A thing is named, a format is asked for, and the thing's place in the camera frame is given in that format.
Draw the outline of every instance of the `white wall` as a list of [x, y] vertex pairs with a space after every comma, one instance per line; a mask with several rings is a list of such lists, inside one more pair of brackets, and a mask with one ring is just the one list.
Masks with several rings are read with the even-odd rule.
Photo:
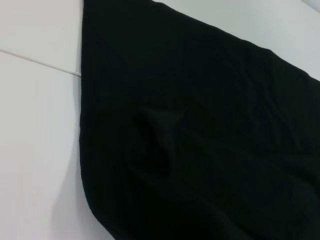
[[[320, 80], [320, 14], [300, 0], [163, 0]], [[0, 51], [80, 71], [81, 0], [0, 0]], [[80, 179], [78, 77], [0, 52], [0, 239], [109, 240]]]

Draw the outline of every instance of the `black fabric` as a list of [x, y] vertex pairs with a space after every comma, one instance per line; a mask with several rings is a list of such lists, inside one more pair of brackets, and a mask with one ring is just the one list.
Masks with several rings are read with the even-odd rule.
[[80, 163], [116, 240], [319, 240], [320, 82], [142, 0], [84, 0]]

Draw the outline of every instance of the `black cloth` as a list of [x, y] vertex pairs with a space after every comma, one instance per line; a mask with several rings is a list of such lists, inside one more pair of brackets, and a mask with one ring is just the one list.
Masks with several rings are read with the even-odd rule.
[[320, 82], [165, 4], [84, 0], [80, 163], [116, 240], [319, 240]]

